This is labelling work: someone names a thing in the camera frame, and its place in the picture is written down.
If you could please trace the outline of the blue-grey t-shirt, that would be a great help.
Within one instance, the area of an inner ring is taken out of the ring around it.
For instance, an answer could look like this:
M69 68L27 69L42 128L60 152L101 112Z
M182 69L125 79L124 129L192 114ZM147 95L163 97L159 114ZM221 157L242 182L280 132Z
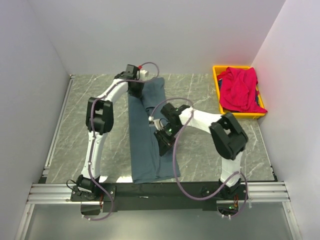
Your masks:
M148 118L154 108L166 99L162 77L147 82L142 97L128 95L129 145L131 177L135 184L151 183L174 178L173 149L160 156L154 135L156 128Z

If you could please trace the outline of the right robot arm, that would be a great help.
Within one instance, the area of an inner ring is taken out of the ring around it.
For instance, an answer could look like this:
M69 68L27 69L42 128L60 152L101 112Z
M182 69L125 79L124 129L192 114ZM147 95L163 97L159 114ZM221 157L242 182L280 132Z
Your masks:
M219 193L226 200L232 199L237 194L241 180L245 178L240 170L241 158L249 140L235 116L230 112L223 115L208 113L189 105L174 107L171 103L165 104L160 112L167 120L166 125L163 125L160 119L155 119L153 115L148 117L148 121L156 128L154 135L158 142L160 156L173 150L174 172L176 171L178 141L187 126L210 134L215 149L221 156L221 175L217 190L208 196L195 197L187 193L181 182L177 180L176 183L182 193L195 201L208 200Z

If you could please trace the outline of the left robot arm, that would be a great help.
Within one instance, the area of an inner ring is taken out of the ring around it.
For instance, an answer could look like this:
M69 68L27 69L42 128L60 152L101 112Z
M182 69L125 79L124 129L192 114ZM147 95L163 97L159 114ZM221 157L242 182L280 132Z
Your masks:
M101 192L97 186L101 176L100 162L105 140L114 126L114 104L125 93L136 98L142 95L144 83L141 69L141 65L128 64L125 71L117 74L103 93L90 97L87 102L85 124L88 130L88 146L76 185L88 201L96 200Z

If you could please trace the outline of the black base beam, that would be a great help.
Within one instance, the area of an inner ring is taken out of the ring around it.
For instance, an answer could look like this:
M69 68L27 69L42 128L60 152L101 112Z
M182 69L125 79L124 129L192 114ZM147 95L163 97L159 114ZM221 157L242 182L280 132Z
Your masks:
M98 195L84 192L74 186L71 190L71 202L97 202L106 213L113 207L113 212L137 210L192 210L216 211L218 201L242 201L248 197L245 185L228 193L222 190L206 200L193 200L183 194L175 182L154 183L103 183L102 187L111 195L113 202L102 191Z

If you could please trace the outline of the red t-shirt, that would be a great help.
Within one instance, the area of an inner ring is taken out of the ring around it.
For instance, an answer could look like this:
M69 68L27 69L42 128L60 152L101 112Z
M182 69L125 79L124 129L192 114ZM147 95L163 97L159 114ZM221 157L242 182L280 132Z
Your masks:
M219 103L222 108L239 113L266 114L259 104L258 78L253 67L248 69L227 67L216 76Z

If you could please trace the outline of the aluminium rail frame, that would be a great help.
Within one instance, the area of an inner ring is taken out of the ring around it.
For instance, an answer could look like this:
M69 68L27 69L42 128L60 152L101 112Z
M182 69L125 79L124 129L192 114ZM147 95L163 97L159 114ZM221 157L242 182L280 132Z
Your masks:
M114 126L102 152L108 195L85 198L75 184L66 185L85 163L87 101L104 92L113 79L113 74L71 76L45 164L48 179L31 186L18 240L302 238L286 185L274 174L256 119L239 120L248 143L241 157L238 213L230 209L233 197L210 197L219 187L222 158L211 134L193 127L184 130L177 146L180 184L133 183L126 95L114 105Z

